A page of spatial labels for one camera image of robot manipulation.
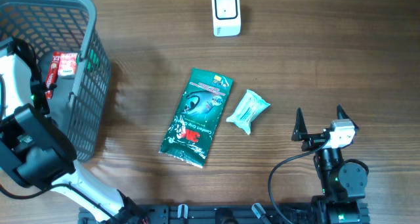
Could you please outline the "red white small packet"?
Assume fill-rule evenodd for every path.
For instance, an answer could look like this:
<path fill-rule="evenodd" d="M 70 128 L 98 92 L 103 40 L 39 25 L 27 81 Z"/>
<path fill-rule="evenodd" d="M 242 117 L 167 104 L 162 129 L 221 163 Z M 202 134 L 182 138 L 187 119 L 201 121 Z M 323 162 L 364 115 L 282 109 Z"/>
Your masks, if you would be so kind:
<path fill-rule="evenodd" d="M 73 79 L 75 77 L 78 65 L 77 58 L 77 53 L 62 53 L 58 68 L 60 78 Z"/>

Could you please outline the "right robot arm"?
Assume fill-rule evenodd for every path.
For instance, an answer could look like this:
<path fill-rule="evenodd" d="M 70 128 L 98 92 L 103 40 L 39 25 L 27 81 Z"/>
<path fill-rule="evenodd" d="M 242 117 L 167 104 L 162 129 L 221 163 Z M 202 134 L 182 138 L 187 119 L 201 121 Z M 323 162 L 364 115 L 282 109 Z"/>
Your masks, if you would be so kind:
<path fill-rule="evenodd" d="M 368 166 L 357 160 L 343 158 L 341 150 L 353 143 L 359 127 L 343 108 L 337 106 L 337 119 L 321 133 L 307 131 L 303 113 L 297 109 L 292 141 L 301 141 L 303 152 L 313 152 L 314 166 L 321 181 L 323 195 L 313 196 L 312 212 L 316 223 L 370 222 L 366 197 Z"/>

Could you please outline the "green 3M gloves package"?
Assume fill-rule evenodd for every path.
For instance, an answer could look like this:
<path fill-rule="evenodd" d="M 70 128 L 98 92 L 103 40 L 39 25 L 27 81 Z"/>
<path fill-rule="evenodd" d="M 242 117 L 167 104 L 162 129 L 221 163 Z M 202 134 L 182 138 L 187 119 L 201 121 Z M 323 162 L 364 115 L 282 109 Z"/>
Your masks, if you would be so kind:
<path fill-rule="evenodd" d="M 159 152 L 202 168 L 234 80 L 192 69 Z"/>

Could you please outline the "red Nescafe stick sachet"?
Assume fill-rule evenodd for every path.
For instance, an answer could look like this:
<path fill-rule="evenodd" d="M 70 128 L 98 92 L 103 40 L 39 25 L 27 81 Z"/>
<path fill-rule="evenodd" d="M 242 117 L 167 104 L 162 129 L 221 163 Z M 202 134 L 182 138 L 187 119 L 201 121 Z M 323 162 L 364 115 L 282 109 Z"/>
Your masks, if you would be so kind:
<path fill-rule="evenodd" d="M 52 56 L 49 73 L 47 74 L 46 78 L 47 92 L 45 93 L 45 96 L 47 99 L 52 99 L 53 97 L 53 90 L 51 89 L 51 86 L 56 83 L 58 78 L 58 68 L 60 64 L 61 55 L 62 52 L 54 52 Z"/>

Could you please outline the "teal wet wipes pack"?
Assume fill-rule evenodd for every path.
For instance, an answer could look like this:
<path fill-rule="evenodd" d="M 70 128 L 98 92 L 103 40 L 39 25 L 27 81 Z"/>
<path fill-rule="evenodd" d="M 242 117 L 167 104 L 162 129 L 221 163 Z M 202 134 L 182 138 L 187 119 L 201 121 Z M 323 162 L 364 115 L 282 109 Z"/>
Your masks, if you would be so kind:
<path fill-rule="evenodd" d="M 247 90 L 234 113 L 226 121 L 236 124 L 247 135 L 251 133 L 251 122 L 270 106 L 261 96 L 252 90 Z"/>

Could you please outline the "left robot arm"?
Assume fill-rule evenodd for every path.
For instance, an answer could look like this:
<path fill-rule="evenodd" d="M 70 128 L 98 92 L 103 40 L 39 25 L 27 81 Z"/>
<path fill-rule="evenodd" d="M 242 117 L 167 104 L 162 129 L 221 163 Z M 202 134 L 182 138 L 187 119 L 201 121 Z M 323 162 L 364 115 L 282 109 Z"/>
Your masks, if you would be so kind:
<path fill-rule="evenodd" d="M 99 223 L 147 223 L 147 215 L 121 191 L 97 179 L 77 161 L 76 150 L 48 113 L 34 48 L 22 39 L 1 41 L 1 169 L 19 186 L 62 194 L 89 211 Z"/>

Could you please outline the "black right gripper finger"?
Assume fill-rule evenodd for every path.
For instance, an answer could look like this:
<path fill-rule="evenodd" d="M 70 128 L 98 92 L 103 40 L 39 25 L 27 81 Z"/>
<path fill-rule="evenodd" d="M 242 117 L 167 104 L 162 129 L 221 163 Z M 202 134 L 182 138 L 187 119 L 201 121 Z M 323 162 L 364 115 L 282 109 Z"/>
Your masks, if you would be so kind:
<path fill-rule="evenodd" d="M 358 131 L 359 127 L 354 123 L 354 121 L 347 115 L 347 113 L 344 111 L 343 107 L 339 104 L 337 106 L 337 118 L 339 120 L 350 120 L 353 123 L 354 130 Z"/>
<path fill-rule="evenodd" d="M 295 127 L 291 136 L 292 141 L 308 140 L 308 131 L 301 108 L 297 109 Z"/>

